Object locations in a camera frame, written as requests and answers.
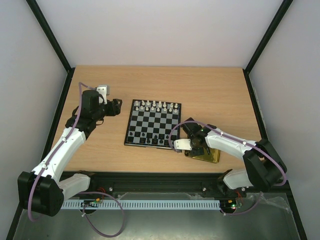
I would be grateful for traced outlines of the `black king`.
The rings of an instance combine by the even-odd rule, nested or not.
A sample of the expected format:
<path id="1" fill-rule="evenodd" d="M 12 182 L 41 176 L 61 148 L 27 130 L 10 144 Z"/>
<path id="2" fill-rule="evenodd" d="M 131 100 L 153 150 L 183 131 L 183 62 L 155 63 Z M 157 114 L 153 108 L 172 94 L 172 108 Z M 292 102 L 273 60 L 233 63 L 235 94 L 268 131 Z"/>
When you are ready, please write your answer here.
<path id="1" fill-rule="evenodd" d="M 157 145 L 157 144 L 158 144 L 158 139 L 157 139 L 157 138 L 154 138 L 154 139 L 152 140 L 152 144 L 153 144 L 153 145 Z"/>

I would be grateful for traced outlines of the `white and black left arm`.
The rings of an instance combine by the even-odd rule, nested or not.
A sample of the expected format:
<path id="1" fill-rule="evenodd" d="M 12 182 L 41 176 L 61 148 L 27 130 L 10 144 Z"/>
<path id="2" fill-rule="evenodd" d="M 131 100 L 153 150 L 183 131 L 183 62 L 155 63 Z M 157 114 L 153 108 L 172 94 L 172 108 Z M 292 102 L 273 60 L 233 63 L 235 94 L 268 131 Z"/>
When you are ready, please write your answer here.
<path id="1" fill-rule="evenodd" d="M 96 129 L 97 123 L 106 116 L 120 114 L 122 100 L 108 100 L 109 94 L 108 85 L 83 91 L 81 102 L 67 120 L 55 146 L 31 172 L 23 171 L 19 175 L 19 202 L 31 221 L 35 220 L 33 212 L 55 216 L 64 201 L 90 188 L 93 175 L 89 172 L 80 171 L 65 180 L 61 180 L 61 176 L 78 148 Z"/>

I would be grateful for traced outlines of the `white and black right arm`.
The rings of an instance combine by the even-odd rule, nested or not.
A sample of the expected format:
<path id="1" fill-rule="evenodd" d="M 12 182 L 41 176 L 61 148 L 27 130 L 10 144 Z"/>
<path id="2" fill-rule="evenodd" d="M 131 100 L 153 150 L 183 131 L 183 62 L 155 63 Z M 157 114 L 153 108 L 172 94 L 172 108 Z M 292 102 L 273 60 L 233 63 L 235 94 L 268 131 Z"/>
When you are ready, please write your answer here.
<path id="1" fill-rule="evenodd" d="M 229 169 L 218 178 L 217 188 L 222 195 L 229 196 L 236 189 L 247 187 L 268 192 L 271 187 L 286 183 L 287 167 L 269 140 L 246 140 L 193 118 L 180 126 L 187 138 L 173 142 L 175 151 L 189 151 L 199 156 L 214 149 L 243 161 L 244 168 Z"/>

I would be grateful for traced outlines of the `white chess piece row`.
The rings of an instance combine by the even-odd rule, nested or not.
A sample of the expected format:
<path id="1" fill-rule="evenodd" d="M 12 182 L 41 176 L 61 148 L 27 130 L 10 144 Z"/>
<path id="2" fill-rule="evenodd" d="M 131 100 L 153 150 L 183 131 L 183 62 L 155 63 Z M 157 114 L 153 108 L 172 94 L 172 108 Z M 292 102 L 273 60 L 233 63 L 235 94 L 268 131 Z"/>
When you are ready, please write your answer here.
<path id="1" fill-rule="evenodd" d="M 132 102 L 131 110 L 133 112 L 159 112 L 178 114 L 181 111 L 181 108 L 182 105 L 177 102 L 135 99 Z"/>

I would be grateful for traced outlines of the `gold rectangular tray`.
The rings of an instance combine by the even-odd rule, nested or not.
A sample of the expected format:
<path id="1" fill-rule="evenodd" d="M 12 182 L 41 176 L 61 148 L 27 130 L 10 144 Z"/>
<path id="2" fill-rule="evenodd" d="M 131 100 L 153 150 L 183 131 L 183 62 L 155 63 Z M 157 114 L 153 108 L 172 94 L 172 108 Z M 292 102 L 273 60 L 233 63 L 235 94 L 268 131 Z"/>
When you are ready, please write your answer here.
<path id="1" fill-rule="evenodd" d="M 213 149 L 213 148 L 201 148 L 204 149 L 204 155 L 203 156 L 197 156 L 197 157 L 191 157 L 190 156 L 190 150 L 185 150 L 184 155 L 188 158 L 192 158 L 195 160 L 200 160 L 200 161 L 205 161 L 213 164 L 217 164 L 220 160 L 220 154 L 221 151 L 218 149 Z"/>

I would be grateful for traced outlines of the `black and grey chessboard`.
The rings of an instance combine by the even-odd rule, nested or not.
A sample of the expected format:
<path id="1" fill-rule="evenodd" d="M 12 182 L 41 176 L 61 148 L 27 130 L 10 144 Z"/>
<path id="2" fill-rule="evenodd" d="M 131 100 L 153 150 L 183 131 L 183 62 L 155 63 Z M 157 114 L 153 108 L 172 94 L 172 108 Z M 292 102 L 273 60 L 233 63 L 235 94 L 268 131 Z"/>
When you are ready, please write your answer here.
<path id="1" fill-rule="evenodd" d="M 182 109 L 179 113 L 142 112 L 132 111 L 132 106 L 133 101 L 124 138 L 125 146 L 169 149 L 180 138 L 180 127 L 174 127 L 181 122 Z M 157 145 L 153 144 L 155 135 L 158 135 Z"/>

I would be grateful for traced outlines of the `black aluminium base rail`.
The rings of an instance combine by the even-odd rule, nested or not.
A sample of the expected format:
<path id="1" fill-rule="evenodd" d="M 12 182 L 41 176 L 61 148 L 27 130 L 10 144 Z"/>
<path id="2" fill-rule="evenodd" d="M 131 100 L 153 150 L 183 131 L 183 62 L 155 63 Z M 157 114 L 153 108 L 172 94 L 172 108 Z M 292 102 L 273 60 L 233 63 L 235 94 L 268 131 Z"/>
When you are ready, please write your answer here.
<path id="1" fill-rule="evenodd" d="M 233 199 L 237 193 L 244 197 L 246 193 L 260 192 L 256 187 L 227 190 L 222 186 L 221 173 L 97 172 L 93 182 L 95 189 L 102 187 L 113 196 L 124 193 L 187 193 L 205 198 Z"/>

